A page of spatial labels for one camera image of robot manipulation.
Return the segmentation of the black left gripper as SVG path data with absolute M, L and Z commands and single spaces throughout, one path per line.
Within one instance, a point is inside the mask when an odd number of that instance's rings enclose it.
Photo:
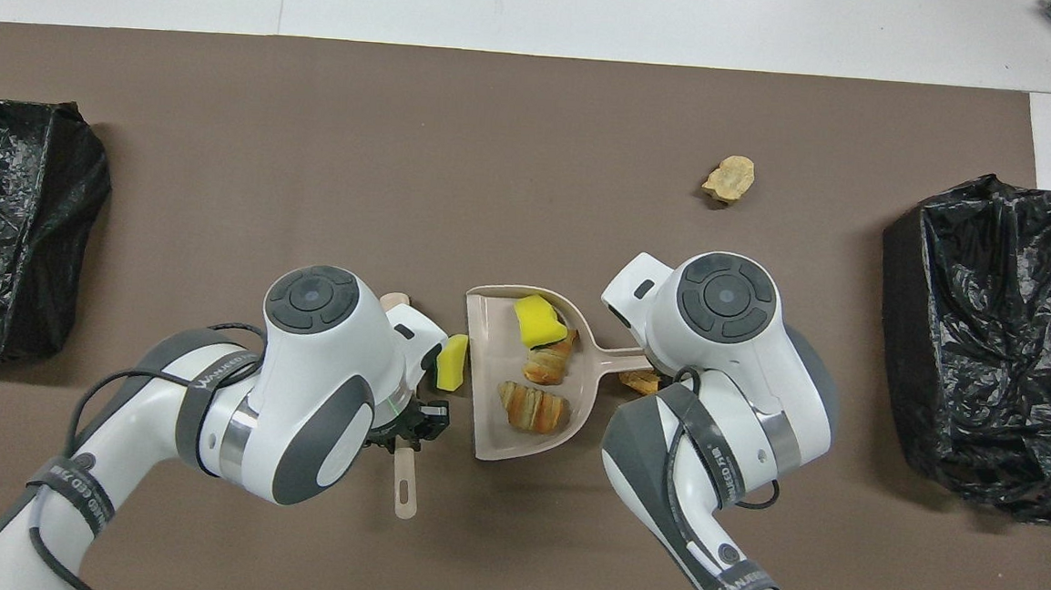
M 368 444 L 379 446 L 390 454 L 399 448 L 416 449 L 418 441 L 433 442 L 450 424 L 448 400 L 421 402 L 418 406 L 407 405 L 401 415 L 383 427 L 368 432 Z

